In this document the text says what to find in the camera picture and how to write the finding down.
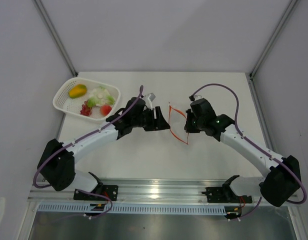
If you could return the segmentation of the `clear red zip bag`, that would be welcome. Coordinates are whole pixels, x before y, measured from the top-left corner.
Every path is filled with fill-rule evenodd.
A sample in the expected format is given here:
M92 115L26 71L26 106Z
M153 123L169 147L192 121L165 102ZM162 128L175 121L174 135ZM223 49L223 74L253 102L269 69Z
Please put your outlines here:
M168 103L168 124L171 135L179 142L188 145L189 134L184 130L186 114L171 102Z

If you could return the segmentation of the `red toy tomato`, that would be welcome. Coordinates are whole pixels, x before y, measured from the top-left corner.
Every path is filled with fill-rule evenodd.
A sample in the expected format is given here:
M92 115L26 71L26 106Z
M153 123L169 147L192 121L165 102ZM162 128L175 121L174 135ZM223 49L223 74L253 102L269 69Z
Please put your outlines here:
M112 107L108 104L104 104L100 107L99 111L102 116L106 117L112 111Z

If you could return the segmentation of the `green white toy cabbage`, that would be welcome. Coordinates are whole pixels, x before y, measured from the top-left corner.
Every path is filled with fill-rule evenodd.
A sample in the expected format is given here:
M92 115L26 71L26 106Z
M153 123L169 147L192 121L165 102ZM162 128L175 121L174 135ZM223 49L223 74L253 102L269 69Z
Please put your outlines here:
M90 92L87 100L87 106L89 108L101 107L103 105L113 106L115 103L116 100L114 99L114 97L110 94L110 92L106 88L102 86L94 88Z

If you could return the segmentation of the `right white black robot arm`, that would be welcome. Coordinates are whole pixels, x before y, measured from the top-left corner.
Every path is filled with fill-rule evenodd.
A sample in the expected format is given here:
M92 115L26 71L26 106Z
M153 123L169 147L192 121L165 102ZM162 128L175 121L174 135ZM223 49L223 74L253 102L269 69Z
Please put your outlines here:
M216 115L205 99L194 100L186 111L184 129L187 133L204 132L243 156L261 173L260 177L234 175L222 187L222 196L233 202L241 196L263 197L280 207L301 187L299 161L292 155L282 155L258 146L236 129L235 121L225 114Z

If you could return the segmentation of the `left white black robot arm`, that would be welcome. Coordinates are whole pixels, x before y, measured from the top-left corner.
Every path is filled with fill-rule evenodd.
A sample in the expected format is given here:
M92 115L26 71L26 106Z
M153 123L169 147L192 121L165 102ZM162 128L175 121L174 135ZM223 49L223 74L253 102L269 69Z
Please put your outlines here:
M60 192L67 188L82 190L91 200L102 196L103 188L98 177L91 172L81 172L76 164L84 156L108 143L130 134L134 128L146 132L164 131L170 125L161 108L147 107L145 100L133 97L115 114L89 133L68 142L50 140L43 151L37 171L47 181L47 187Z

